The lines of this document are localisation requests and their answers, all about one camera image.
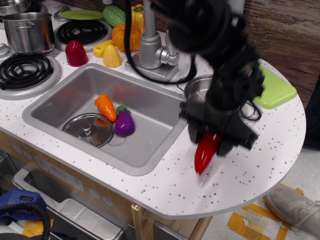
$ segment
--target purple eggplant toy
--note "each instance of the purple eggplant toy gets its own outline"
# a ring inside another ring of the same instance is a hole
[[[114,126],[114,133],[122,137],[133,134],[136,126],[131,112],[125,106],[120,105],[116,108],[116,114],[118,117]]]

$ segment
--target stovetop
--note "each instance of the stovetop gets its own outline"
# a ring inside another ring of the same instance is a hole
[[[86,53],[92,53],[93,48],[111,39],[112,27],[105,21],[70,20],[54,30],[55,48],[66,51],[67,44],[76,40],[80,42]]]
[[[36,97],[56,85],[61,75],[61,67],[53,57],[13,55],[0,64],[0,99]]]

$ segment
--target orange pumpkin toy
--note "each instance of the orange pumpkin toy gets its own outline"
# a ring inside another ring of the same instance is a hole
[[[113,44],[122,52],[125,52],[125,24],[119,23],[112,30]],[[139,48],[141,38],[141,31],[134,25],[131,26],[130,31],[130,50],[135,51]]]

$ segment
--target pot handle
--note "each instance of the pot handle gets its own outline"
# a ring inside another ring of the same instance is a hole
[[[27,22],[26,24],[17,24],[17,25],[15,25],[14,29],[15,30],[18,30],[18,29],[32,29],[34,26],[35,26],[34,23]]]

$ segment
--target silver pot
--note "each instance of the silver pot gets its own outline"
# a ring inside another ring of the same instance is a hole
[[[31,0],[0,0],[0,16],[24,13],[31,6]]]
[[[2,17],[9,49],[15,54],[43,54],[55,47],[51,14],[15,13]]]
[[[213,75],[203,75],[192,79],[184,88],[184,97],[188,102],[205,102]]]

